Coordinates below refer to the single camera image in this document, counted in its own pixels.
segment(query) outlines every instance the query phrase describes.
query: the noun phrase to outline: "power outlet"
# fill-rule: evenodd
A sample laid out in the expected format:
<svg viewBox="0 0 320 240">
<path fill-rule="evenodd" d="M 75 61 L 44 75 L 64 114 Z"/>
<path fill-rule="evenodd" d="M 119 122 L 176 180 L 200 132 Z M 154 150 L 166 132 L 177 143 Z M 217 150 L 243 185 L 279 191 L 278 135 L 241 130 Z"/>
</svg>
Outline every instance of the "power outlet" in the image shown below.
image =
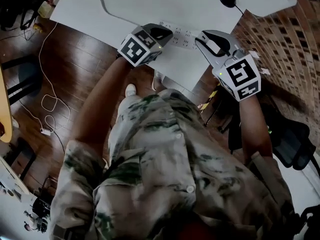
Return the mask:
<svg viewBox="0 0 320 240">
<path fill-rule="evenodd" d="M 173 33 L 173 38 L 168 44 L 190 50 L 198 49 L 195 43 L 196 35 L 192 31 L 165 21 L 161 21 L 159 24 L 170 29 Z"/>
</svg>

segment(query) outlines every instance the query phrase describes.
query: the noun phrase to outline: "wrist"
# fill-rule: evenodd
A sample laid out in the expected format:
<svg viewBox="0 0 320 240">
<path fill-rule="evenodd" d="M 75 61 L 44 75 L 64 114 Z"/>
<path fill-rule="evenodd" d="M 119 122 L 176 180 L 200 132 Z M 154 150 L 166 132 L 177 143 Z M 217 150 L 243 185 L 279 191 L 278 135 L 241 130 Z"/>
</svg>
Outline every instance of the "wrist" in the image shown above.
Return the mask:
<svg viewBox="0 0 320 240">
<path fill-rule="evenodd" d="M 127 61 L 124 57 L 119 56 L 116 58 L 116 61 L 121 63 L 121 65 L 123 65 L 126 69 L 128 70 L 132 70 L 135 68 L 135 66 L 133 66 L 129 61 Z"/>
<path fill-rule="evenodd" d="M 245 98 L 243 100 L 241 100 L 239 102 L 240 105 L 246 105 L 246 104 L 250 104 L 250 103 L 255 103 L 257 101 L 257 96 L 256 95 L 252 95 L 249 98 Z"/>
</svg>

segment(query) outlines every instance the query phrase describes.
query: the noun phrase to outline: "shirt button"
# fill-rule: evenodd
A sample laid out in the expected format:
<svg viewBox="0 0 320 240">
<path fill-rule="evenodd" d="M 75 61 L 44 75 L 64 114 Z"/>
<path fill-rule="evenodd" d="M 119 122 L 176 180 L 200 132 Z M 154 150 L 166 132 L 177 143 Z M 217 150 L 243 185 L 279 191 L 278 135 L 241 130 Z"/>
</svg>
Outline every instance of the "shirt button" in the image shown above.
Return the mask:
<svg viewBox="0 0 320 240">
<path fill-rule="evenodd" d="M 188 193 L 192 193 L 193 191 L 195 191 L 195 187 L 194 187 L 194 186 L 188 186 L 188 187 L 186 188 L 186 191 L 187 191 Z"/>
</svg>

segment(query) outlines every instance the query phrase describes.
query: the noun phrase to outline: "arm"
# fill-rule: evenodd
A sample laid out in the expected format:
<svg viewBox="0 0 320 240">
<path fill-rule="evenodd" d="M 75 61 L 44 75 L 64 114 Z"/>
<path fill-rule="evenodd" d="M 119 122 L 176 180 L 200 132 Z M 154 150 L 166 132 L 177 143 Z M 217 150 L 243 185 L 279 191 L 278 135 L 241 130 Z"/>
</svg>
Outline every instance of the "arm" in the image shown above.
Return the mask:
<svg viewBox="0 0 320 240">
<path fill-rule="evenodd" d="M 102 156 L 110 122 L 131 68 L 123 57 L 113 62 L 86 99 L 70 140 L 86 143 Z"/>
<path fill-rule="evenodd" d="M 244 157 L 249 159 L 257 151 L 263 157 L 272 157 L 268 127 L 257 96 L 240 101 L 239 106 Z"/>
</svg>

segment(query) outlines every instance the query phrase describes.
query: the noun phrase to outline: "brick wall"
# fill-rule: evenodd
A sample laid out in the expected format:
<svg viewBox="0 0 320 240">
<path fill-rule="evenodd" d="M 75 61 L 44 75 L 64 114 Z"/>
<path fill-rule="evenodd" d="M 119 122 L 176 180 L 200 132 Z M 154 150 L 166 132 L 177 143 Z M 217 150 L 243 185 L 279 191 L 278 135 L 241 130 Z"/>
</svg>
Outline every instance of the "brick wall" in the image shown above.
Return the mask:
<svg viewBox="0 0 320 240">
<path fill-rule="evenodd" d="M 246 11 L 233 34 L 247 50 L 258 52 L 257 65 L 271 73 L 262 77 L 268 86 L 283 90 L 274 98 L 279 109 L 287 118 L 307 124 L 309 138 L 319 149 L 320 0 L 298 0 L 294 7 L 266 17 Z M 284 93 L 303 106 L 295 106 Z"/>
</svg>

